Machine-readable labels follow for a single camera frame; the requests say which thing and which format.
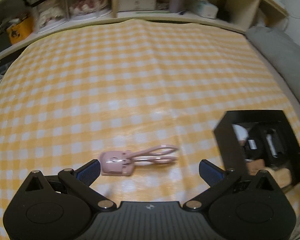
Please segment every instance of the metal screw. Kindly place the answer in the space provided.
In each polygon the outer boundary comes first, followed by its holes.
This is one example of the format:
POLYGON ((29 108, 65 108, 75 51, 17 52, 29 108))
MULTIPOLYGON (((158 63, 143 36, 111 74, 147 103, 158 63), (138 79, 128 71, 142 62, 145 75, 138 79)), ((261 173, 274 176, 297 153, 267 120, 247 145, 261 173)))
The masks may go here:
POLYGON ((98 202, 98 206, 101 208, 111 208, 114 203, 111 200, 101 200, 98 202))
POLYGON ((199 201, 190 200, 186 203, 186 206, 191 209, 197 209, 197 208, 200 208, 202 206, 202 204, 199 201))

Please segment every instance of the yellow checkered tablecloth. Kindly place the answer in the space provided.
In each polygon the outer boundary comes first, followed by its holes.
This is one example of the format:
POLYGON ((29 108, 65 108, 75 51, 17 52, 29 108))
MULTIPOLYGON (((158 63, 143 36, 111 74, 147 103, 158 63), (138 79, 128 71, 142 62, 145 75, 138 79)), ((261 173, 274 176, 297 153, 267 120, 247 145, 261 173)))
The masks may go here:
MULTIPOLYGON (((50 35, 30 45, 0 85, 0 239, 9 201, 31 170, 80 167, 104 150, 180 147, 173 165, 100 176, 117 204, 179 200, 207 189, 201 159, 222 167, 213 129, 226 110, 282 109, 288 99, 241 34, 197 24, 129 20, 50 35)), ((300 184, 287 194, 300 212, 300 184)))

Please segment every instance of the pink eyelash curler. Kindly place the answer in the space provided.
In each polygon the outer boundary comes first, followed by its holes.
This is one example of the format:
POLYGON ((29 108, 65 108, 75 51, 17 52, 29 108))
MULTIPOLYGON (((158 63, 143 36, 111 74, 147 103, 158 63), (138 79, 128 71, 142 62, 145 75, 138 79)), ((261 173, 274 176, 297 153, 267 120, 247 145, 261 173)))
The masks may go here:
POLYGON ((131 151, 108 151, 100 155, 102 175, 105 176, 130 176, 133 173, 135 162, 151 162, 156 164, 168 164, 177 160, 177 157, 165 156, 177 151, 174 145, 159 145, 149 149, 132 153, 131 151))

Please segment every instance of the black box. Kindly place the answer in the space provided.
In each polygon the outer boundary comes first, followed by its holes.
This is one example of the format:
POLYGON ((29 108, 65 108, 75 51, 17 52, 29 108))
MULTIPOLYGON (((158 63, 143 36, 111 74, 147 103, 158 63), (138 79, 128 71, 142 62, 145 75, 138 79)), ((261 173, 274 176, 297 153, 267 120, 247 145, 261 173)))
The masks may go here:
POLYGON ((259 136, 263 144, 263 159, 268 167, 288 168, 292 176, 292 185, 300 182, 300 146, 281 110, 240 110, 227 111, 214 130, 223 164, 226 169, 234 168, 242 174, 248 174, 246 166, 247 153, 238 142, 233 124, 239 124, 250 129, 259 136), (281 143, 279 155, 271 152, 271 146, 266 140, 268 133, 274 131, 281 143))

